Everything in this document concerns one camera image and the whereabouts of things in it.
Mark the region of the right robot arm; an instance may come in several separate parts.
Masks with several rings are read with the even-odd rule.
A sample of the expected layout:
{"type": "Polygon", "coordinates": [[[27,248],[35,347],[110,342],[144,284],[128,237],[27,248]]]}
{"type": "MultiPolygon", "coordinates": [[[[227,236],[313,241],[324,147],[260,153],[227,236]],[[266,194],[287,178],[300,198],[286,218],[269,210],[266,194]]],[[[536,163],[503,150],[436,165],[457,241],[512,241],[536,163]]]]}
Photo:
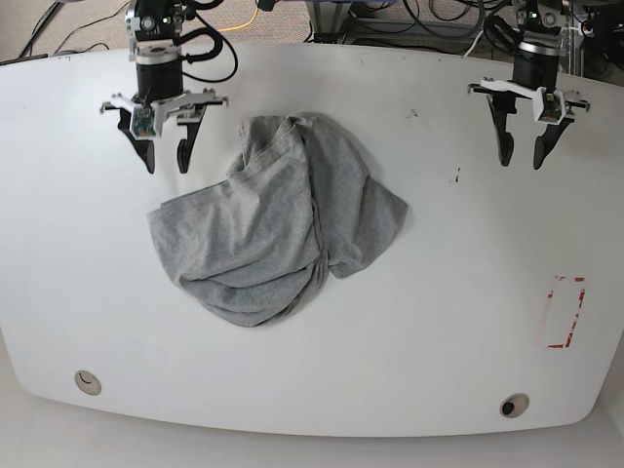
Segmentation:
{"type": "Polygon", "coordinates": [[[218,96],[213,89],[192,93],[183,84],[184,78],[209,84],[209,79],[184,72],[183,66],[215,59],[231,47],[221,32],[200,19],[202,11],[219,5],[218,1],[129,3],[125,28],[130,60],[136,65],[137,92],[132,97],[115,94],[99,111],[119,113],[118,130],[151,174],[155,171],[154,141],[162,135],[165,122],[175,118],[186,129],[176,150],[178,169],[185,174],[207,108],[228,103],[227,97],[218,96]],[[184,33],[184,23],[195,19],[202,26],[184,33]]]}

